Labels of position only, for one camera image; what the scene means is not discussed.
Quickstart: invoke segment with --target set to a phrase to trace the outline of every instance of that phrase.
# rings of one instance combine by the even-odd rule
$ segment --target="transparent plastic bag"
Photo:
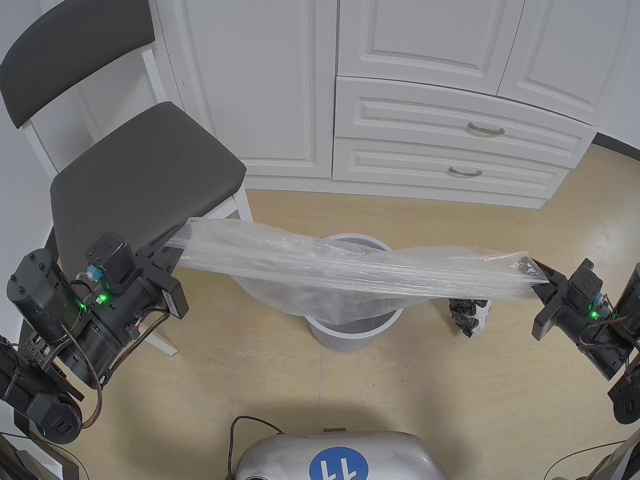
[[[547,281],[528,253],[457,246],[381,251],[236,219],[191,218],[167,245],[180,265],[219,272],[285,313],[330,324],[430,298],[517,300]]]

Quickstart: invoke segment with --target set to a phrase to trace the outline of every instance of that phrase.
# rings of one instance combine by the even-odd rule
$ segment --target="metal handle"
[[[471,128],[471,130],[476,130],[476,132],[491,133],[491,135],[502,135],[504,133],[504,128],[500,128],[500,130],[492,130],[491,128],[480,128],[480,126],[476,126],[473,123],[469,123],[469,128]]]
[[[478,169],[476,172],[460,172],[453,169],[453,167],[449,167],[449,172],[452,174],[460,174],[460,176],[482,176],[482,171],[480,171],[480,169]]]

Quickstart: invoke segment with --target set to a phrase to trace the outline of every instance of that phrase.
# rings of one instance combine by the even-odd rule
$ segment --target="bucket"
[[[341,235],[332,235],[327,238],[341,242],[367,245],[382,251],[391,251],[391,247],[380,242],[380,240],[357,233],[344,233]],[[389,327],[398,320],[402,311],[402,309],[397,309],[384,315],[364,318],[346,324],[328,324],[315,318],[305,318],[316,340],[320,341],[322,345],[340,352],[352,352],[364,347],[364,345],[373,340],[380,332],[389,329]]]

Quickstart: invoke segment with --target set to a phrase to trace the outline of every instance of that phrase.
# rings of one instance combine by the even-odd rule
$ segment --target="gray chair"
[[[0,65],[0,93],[52,178],[53,230],[62,270],[86,268],[84,251],[105,231],[133,250],[191,216],[251,220],[246,168],[166,101],[151,52],[148,0],[65,0],[31,25]],[[57,172],[31,117],[91,73],[139,49],[158,103]]]

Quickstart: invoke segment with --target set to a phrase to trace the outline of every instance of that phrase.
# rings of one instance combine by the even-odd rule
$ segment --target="logo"
[[[311,480],[367,480],[369,465],[361,453],[336,446],[318,453],[309,466]]]

